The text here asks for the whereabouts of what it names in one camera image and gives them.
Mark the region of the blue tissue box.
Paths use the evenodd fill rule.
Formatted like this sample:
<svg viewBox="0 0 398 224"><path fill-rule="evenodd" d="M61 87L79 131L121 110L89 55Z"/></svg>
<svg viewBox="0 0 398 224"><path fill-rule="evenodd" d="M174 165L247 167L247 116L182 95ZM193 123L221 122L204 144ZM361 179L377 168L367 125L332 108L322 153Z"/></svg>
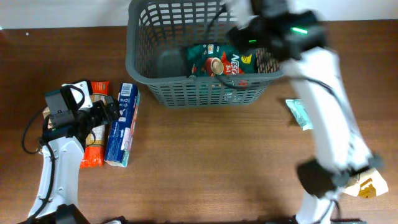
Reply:
<svg viewBox="0 0 398 224"><path fill-rule="evenodd" d="M135 84L122 83L118 95L120 117L109 130L104 161L111 166L126 167L132 149L140 91Z"/></svg>

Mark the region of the red brown pasta packet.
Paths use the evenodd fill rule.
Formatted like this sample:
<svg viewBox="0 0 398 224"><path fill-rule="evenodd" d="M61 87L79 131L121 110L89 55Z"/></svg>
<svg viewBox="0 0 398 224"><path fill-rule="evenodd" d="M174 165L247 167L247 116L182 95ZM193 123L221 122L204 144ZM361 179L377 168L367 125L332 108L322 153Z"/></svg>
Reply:
<svg viewBox="0 0 398 224"><path fill-rule="evenodd" d="M93 103L97 101L105 102L105 96L109 95L109 81L91 82L93 94L90 96ZM86 138L86 147L80 168L102 166L105 151L105 132L106 125L93 128Z"/></svg>

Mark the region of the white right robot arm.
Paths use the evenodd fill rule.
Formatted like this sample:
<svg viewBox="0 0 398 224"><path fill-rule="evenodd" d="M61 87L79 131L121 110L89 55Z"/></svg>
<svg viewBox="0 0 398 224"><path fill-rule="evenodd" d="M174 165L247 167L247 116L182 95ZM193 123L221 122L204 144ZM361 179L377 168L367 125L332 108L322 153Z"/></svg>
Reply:
<svg viewBox="0 0 398 224"><path fill-rule="evenodd" d="M297 166L304 189L296 223L331 223L333 209L350 180L381 168L382 159L367 147L341 79L339 57L312 11L273 14L236 13L229 41L239 50L267 49L280 63L303 100L317 147L314 159Z"/></svg>

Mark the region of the teal white wipes packet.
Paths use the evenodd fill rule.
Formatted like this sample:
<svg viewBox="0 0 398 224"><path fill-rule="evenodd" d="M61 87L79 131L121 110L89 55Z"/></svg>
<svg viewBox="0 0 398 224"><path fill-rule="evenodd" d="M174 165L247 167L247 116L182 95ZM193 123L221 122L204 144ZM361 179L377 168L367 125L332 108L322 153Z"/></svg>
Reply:
<svg viewBox="0 0 398 224"><path fill-rule="evenodd" d="M310 121L310 118L307 114L307 111L304 107L303 100L293 100L293 99L286 99L285 101L287 107L293 114L296 122L298 125L304 130L312 130L313 129L313 124Z"/></svg>

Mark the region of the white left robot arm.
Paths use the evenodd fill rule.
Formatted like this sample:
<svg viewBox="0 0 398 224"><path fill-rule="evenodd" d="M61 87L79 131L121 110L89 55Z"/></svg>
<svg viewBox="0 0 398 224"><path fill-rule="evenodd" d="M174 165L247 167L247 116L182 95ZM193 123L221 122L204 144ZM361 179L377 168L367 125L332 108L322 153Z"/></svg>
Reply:
<svg viewBox="0 0 398 224"><path fill-rule="evenodd" d="M68 110L45 118L39 140L44 164L28 221L53 214L63 205L78 206L79 171L86 138L93 128L119 117L118 101L106 96L104 101L96 101L90 108Z"/></svg>

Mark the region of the green Nescafe coffee bag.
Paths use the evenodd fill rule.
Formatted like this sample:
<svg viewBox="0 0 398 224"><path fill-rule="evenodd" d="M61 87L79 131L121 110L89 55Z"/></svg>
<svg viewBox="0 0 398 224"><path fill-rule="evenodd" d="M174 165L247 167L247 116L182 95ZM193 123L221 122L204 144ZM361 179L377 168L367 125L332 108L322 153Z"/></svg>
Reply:
<svg viewBox="0 0 398 224"><path fill-rule="evenodd" d="M242 55L225 44L199 44L184 50L190 76L214 77L257 72L256 53Z"/></svg>

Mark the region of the beige yellow snack bag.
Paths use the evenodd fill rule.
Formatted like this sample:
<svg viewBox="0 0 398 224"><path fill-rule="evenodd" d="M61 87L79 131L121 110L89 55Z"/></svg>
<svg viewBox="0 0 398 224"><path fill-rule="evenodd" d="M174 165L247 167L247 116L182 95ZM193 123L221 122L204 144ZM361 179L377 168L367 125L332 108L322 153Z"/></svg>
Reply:
<svg viewBox="0 0 398 224"><path fill-rule="evenodd" d="M377 169L373 168L353 177L343 193L353 197L373 198L389 191L387 182Z"/></svg>

